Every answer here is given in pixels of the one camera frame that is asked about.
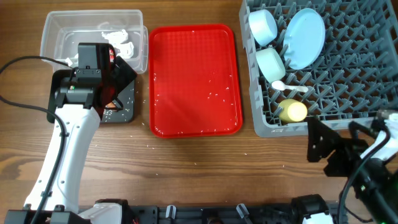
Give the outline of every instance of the light blue plate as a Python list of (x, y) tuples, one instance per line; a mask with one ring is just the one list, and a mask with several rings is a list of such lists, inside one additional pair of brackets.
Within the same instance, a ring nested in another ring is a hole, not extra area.
[(284, 58), (291, 59), (290, 68), (299, 70), (312, 64), (325, 43), (325, 23), (313, 9), (302, 9), (286, 29), (284, 45), (288, 45)]

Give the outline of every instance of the wood grain surface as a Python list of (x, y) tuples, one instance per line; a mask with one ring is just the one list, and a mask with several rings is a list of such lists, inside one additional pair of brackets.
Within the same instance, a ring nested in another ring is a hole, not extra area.
[[(149, 130), (148, 76), (137, 78), (134, 121), (101, 125), (86, 159), (80, 205), (100, 198), (126, 198), (131, 205), (236, 205), (288, 202), (320, 194), (336, 200), (346, 181), (327, 178), (325, 161), (307, 162), (307, 137), (259, 138), (249, 99), (249, 70), (239, 27), (241, 0), (124, 1), (2, 0), (0, 65), (38, 55), (50, 11), (140, 9), (149, 32), (160, 26), (222, 23), (236, 41), (244, 124), (231, 136), (160, 139)], [(47, 107), (52, 68), (40, 60), (10, 66), (0, 76), (8, 100)], [(20, 209), (40, 172), (53, 126), (45, 114), (0, 103), (0, 223), (7, 210)], [(390, 165), (398, 168), (398, 162)], [(368, 217), (360, 202), (348, 205)]]

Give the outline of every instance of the spoon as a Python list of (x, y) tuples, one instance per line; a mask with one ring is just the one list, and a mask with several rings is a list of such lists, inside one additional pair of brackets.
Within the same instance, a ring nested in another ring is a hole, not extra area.
[(308, 87), (306, 86), (289, 86), (289, 85), (285, 85), (285, 83), (283, 83), (280, 80), (274, 81), (272, 82), (272, 87), (276, 90), (280, 90), (280, 91), (284, 91), (284, 90), (297, 90), (303, 93), (308, 92)]

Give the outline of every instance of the red plastic tray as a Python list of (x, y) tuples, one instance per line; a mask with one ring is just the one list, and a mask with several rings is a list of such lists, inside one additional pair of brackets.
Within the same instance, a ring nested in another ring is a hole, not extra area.
[(235, 133), (243, 119), (232, 30), (222, 24), (153, 30), (149, 90), (156, 136)]

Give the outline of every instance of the dish rack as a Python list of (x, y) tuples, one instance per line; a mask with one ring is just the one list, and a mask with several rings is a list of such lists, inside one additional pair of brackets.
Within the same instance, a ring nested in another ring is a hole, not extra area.
[[(320, 56), (310, 66), (292, 70), (283, 54), (287, 25), (301, 9), (316, 10), (325, 22), (326, 38)], [(250, 31), (249, 14), (272, 13), (278, 36), (261, 47)], [(295, 99), (332, 129), (356, 121), (369, 126), (377, 110), (398, 103), (398, 22), (390, 0), (243, 0), (239, 11), (243, 47), (248, 56), (250, 100), (254, 129), (264, 138), (308, 134), (307, 123), (285, 124), (279, 119), (284, 99)], [(278, 91), (259, 70), (256, 52), (273, 47), (286, 64), (282, 81), (305, 85), (307, 93)]]

